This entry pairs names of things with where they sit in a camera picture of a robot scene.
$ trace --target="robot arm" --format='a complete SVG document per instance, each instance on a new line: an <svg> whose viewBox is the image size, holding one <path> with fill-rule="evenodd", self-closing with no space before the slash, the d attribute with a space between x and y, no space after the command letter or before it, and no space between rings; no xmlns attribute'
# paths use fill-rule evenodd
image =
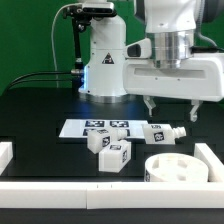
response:
<svg viewBox="0 0 224 224"><path fill-rule="evenodd" d="M223 54L192 52L197 21L214 20L223 11L224 0L135 0L134 4L137 18L146 24L146 38L125 49L125 90L143 95L149 110L155 96L189 99L190 119L196 121L202 101L224 97Z"/></svg>
<svg viewBox="0 0 224 224"><path fill-rule="evenodd" d="M114 4L106 0L78 0L80 4L65 8L63 17L72 18L74 45L75 45L75 68L72 74L82 77L84 74L84 65L82 62L79 33L86 30L91 25L92 18L115 17L117 15Z"/></svg>

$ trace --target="black table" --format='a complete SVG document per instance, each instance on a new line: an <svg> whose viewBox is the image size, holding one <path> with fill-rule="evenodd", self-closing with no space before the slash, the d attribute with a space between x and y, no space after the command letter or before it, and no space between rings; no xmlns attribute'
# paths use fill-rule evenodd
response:
<svg viewBox="0 0 224 224"><path fill-rule="evenodd" d="M198 121L189 121L189 101L156 99L153 118L142 97L118 104L80 100L71 89L18 88L0 98L0 141L12 141L14 158L0 181L143 181L144 162L156 153L193 155L195 143L207 143L224 161L224 110L204 103ZM98 155L86 139L61 139L66 119L147 120L184 126L187 137L175 146L146 145L130 139L132 159L119 174L98 172ZM1 209L2 223L222 223L222 209L42 210Z"/></svg>

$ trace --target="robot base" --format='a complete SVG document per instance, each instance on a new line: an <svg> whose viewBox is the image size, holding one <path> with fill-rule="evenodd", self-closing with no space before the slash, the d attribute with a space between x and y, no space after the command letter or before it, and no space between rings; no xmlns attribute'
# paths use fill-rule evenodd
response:
<svg viewBox="0 0 224 224"><path fill-rule="evenodd" d="M80 99L94 103L121 103L134 99L134 95L126 94L121 96L94 96L87 93L79 93Z"/></svg>

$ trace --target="white cube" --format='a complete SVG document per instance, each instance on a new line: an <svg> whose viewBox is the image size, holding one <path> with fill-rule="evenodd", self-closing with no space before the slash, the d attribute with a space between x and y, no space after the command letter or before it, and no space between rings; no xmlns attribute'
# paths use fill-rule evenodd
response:
<svg viewBox="0 0 224 224"><path fill-rule="evenodd" d="M131 143L113 141L99 153L99 171L119 173L131 159Z"/></svg>

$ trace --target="green background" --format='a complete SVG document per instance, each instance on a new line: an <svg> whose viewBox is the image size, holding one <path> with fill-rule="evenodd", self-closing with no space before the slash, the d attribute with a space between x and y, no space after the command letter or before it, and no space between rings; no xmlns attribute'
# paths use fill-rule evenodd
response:
<svg viewBox="0 0 224 224"><path fill-rule="evenodd" d="M68 0L0 0L0 94L16 77L37 71L53 71L51 27L55 14ZM133 16L133 1L114 1L127 25L127 44L144 38L144 26ZM204 35L224 47L224 15L202 27ZM89 30L81 34L84 62L89 60ZM71 19L59 17L55 30L59 70L71 70L74 47ZM56 83L38 83L56 87ZM68 87L64 83L59 87Z"/></svg>

